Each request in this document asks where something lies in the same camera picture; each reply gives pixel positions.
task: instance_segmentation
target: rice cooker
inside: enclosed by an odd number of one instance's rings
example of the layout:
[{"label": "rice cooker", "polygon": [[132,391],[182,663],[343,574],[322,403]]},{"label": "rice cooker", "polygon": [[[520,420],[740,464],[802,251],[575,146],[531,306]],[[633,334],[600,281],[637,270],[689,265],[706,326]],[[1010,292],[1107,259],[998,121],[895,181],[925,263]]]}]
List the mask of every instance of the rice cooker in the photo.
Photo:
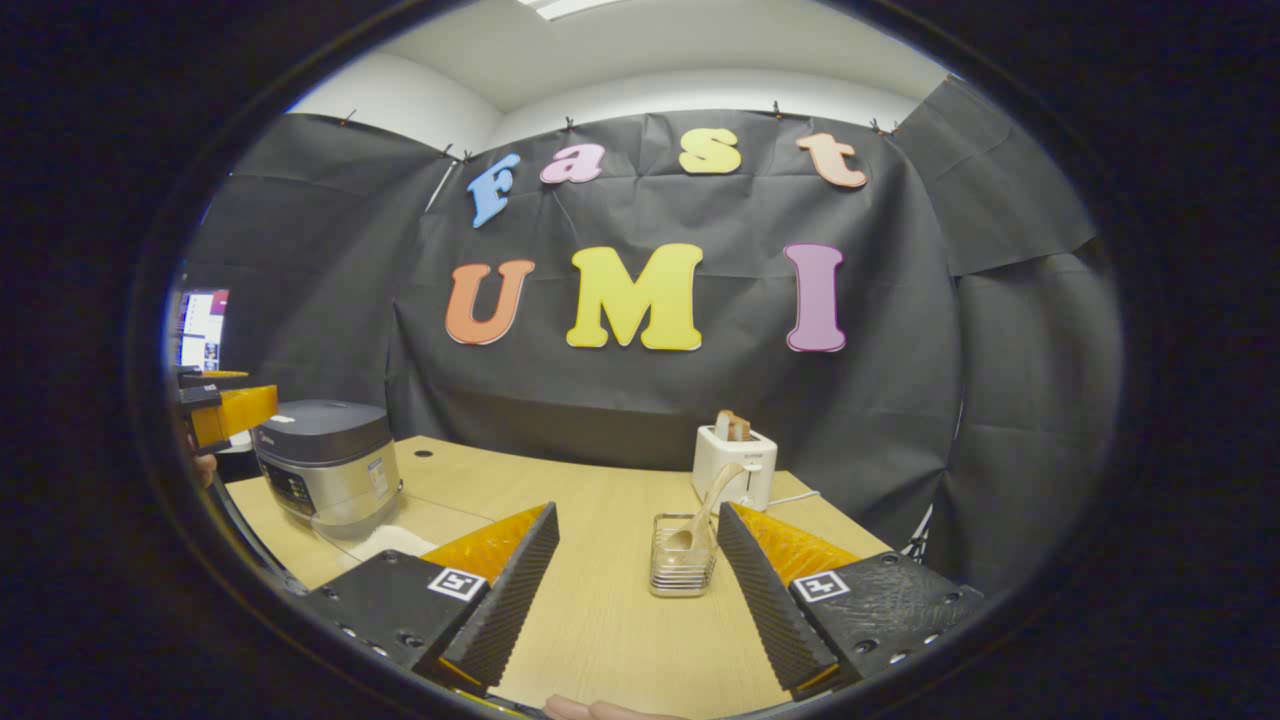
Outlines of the rice cooker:
[{"label": "rice cooker", "polygon": [[275,501],[320,528],[378,521],[403,487],[381,407],[334,400],[282,402],[252,438]]}]

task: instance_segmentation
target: white wall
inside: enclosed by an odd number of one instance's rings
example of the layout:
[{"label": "white wall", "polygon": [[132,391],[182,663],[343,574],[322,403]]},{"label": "white wall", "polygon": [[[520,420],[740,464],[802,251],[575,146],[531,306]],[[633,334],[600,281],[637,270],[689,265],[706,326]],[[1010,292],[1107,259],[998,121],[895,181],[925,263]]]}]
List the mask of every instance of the white wall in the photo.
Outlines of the white wall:
[{"label": "white wall", "polygon": [[639,76],[539,100],[502,118],[488,147],[576,124],[667,110],[773,110],[818,115],[884,128],[901,123],[919,105],[883,90],[836,79],[772,70],[681,70]]},{"label": "white wall", "polygon": [[443,150],[479,152],[489,147],[498,120],[493,105],[440,73],[394,55],[371,53],[312,90],[291,113],[346,118]]}]

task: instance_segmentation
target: rice cooker lid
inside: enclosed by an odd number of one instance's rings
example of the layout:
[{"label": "rice cooker lid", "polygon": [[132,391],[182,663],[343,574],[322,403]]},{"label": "rice cooker lid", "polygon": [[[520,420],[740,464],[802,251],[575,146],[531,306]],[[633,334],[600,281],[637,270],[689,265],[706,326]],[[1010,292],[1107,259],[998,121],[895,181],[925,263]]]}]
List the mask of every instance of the rice cooker lid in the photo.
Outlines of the rice cooker lid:
[{"label": "rice cooker lid", "polygon": [[337,400],[282,402],[253,430],[259,455],[292,464],[339,464],[392,441],[387,410]]}]

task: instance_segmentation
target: ceiling light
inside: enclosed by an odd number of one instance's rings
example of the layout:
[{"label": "ceiling light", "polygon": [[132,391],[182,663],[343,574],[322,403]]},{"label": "ceiling light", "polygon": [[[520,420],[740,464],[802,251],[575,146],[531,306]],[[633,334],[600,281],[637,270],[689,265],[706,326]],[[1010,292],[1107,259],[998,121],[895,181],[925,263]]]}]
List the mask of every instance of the ceiling light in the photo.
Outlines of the ceiling light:
[{"label": "ceiling light", "polygon": [[613,3],[621,3],[622,0],[520,0],[520,1],[538,10],[538,14],[541,15],[544,19],[554,20],[556,18],[563,18],[564,15],[572,15],[573,13],[590,10],[591,8],[599,8],[600,5],[612,5]]}]

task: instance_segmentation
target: ceiling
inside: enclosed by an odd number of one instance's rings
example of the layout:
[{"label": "ceiling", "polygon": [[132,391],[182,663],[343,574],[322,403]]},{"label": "ceiling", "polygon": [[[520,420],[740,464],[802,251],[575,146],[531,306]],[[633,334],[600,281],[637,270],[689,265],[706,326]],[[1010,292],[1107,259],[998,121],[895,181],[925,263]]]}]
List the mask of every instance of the ceiling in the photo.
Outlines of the ceiling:
[{"label": "ceiling", "polygon": [[479,0],[379,50],[448,76],[502,113],[671,70],[795,72],[913,100],[946,76],[906,45],[810,0],[626,0],[557,20],[517,0]]}]

